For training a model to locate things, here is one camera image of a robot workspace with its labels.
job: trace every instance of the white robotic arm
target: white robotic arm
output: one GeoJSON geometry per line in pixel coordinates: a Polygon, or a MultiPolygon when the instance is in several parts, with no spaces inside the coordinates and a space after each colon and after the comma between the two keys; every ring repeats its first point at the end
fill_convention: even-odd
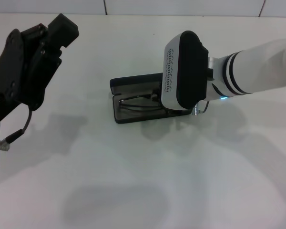
{"type": "Polygon", "coordinates": [[[207,55],[208,51],[191,31],[179,34],[167,44],[161,95],[164,107],[186,110],[200,100],[210,101],[286,86],[286,39],[219,59],[207,55]]]}

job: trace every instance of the grout line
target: grout line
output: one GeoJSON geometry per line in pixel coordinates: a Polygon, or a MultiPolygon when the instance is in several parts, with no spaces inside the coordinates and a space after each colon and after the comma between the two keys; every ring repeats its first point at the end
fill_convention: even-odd
{"type": "Polygon", "coordinates": [[[264,0],[263,6],[262,6],[262,8],[261,8],[261,11],[259,12],[259,15],[258,15],[259,17],[262,15],[262,12],[263,12],[265,3],[266,3],[266,0],[264,0]]]}
{"type": "Polygon", "coordinates": [[[105,14],[108,15],[107,8],[106,8],[106,1],[105,0],[103,0],[103,1],[104,1],[104,7],[105,7],[105,14]]]}

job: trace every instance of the open case lid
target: open case lid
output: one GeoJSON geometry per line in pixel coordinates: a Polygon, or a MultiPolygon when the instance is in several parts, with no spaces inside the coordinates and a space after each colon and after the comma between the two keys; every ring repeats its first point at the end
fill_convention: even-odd
{"type": "Polygon", "coordinates": [[[162,73],[138,75],[110,80],[110,88],[113,96],[114,119],[116,123],[132,123],[152,119],[176,117],[181,115],[189,115],[192,110],[175,111],[164,108],[161,103],[161,108],[154,111],[130,111],[122,109],[120,100],[131,96],[142,94],[152,94],[158,91],[161,97],[162,73]]]}

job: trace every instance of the white tile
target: white tile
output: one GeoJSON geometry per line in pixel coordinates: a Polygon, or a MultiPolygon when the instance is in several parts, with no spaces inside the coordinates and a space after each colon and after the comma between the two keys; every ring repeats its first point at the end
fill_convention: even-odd
{"type": "Polygon", "coordinates": [[[0,0],[0,13],[105,14],[103,0],[0,0]]]}
{"type": "Polygon", "coordinates": [[[286,17],[286,0],[266,0],[262,17],[286,17]]]}
{"type": "Polygon", "coordinates": [[[106,0],[112,15],[258,16],[264,0],[106,0]]]}

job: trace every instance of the white table surface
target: white table surface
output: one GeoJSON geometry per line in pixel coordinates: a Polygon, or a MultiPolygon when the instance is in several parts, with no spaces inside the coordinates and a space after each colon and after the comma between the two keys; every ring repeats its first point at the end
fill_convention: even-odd
{"type": "MultiPolygon", "coordinates": [[[[0,14],[9,32],[55,15],[0,14]]],[[[80,36],[26,134],[0,152],[0,229],[286,229],[286,88],[200,117],[118,125],[111,78],[162,72],[192,30],[221,57],[286,38],[286,19],[69,15],[80,36]]],[[[0,138],[27,118],[19,106],[0,138]]]]}

